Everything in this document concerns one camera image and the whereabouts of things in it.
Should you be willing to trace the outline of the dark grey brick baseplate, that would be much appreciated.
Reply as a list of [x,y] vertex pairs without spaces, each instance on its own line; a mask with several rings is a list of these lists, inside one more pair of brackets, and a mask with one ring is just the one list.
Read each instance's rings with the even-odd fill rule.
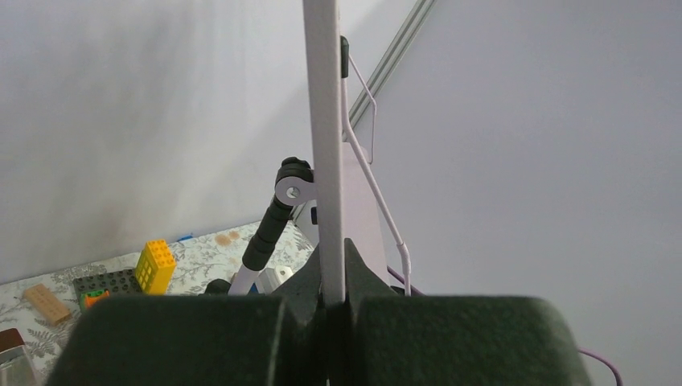
[[110,296],[143,293],[141,286],[134,276],[133,269],[123,269],[114,272],[78,277],[72,281],[72,285],[75,290],[78,304],[82,293],[95,290],[108,290]]

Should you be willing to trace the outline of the brown metronome box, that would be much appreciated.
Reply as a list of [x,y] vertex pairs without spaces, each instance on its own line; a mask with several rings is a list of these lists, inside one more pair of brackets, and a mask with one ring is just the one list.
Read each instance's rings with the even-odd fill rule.
[[1,331],[1,386],[36,386],[39,376],[16,328]]

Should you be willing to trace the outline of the yellow toy brick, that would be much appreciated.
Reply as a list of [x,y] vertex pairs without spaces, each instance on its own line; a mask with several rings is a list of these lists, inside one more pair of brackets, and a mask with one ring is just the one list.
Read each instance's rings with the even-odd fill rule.
[[166,293],[175,271],[176,261],[165,240],[147,241],[142,250],[134,276],[144,294]]

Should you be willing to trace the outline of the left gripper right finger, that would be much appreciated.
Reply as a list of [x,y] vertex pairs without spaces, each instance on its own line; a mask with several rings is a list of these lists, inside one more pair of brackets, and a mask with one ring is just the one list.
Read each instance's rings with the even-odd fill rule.
[[333,385],[589,385],[561,313],[526,296],[401,296],[352,240],[326,255]]

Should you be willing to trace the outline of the orange curved brick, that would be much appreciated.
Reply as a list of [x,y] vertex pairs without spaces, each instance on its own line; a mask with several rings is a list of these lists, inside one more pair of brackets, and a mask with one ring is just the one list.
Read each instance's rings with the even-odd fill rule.
[[85,312],[86,310],[89,310],[94,304],[109,296],[110,296],[109,291],[106,289],[82,293],[80,295],[79,300],[80,310],[82,312]]

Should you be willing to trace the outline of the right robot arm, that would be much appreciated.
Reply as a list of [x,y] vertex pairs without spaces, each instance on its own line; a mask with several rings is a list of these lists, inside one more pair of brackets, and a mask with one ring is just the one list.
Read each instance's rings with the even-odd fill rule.
[[298,271],[309,258],[314,244],[290,221],[292,207],[273,199],[252,238],[258,255],[259,277],[253,291],[270,294]]

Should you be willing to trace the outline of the pink music stand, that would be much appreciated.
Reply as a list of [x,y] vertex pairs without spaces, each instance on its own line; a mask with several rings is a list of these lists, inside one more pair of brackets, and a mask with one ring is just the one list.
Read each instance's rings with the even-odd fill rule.
[[302,182],[318,204],[321,289],[327,306],[346,300],[345,247],[343,237],[343,161],[341,137],[346,135],[390,227],[402,259],[405,295],[412,293],[411,258],[385,199],[350,127],[347,86],[342,78],[342,48],[338,4],[304,1],[306,60],[310,97],[310,122],[314,152],[314,181]]

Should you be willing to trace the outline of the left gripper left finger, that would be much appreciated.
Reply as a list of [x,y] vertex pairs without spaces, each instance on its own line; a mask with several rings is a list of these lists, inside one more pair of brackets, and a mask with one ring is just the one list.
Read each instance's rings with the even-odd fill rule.
[[318,385],[319,254],[270,295],[120,295],[81,316],[50,385]]

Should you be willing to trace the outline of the wooden block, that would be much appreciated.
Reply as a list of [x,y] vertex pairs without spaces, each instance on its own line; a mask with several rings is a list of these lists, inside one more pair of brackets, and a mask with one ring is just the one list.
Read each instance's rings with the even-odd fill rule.
[[58,326],[72,318],[72,312],[45,285],[33,285],[23,291],[26,299],[50,326]]

